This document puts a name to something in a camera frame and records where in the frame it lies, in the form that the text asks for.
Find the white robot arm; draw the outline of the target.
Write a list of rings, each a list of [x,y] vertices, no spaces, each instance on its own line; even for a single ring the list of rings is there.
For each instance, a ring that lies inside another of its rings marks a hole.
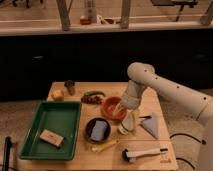
[[[213,171],[213,97],[158,76],[150,64],[134,62],[128,66],[127,74],[130,80],[121,96],[121,106],[137,109],[147,87],[179,104],[204,126],[206,144],[200,146],[195,171]]]

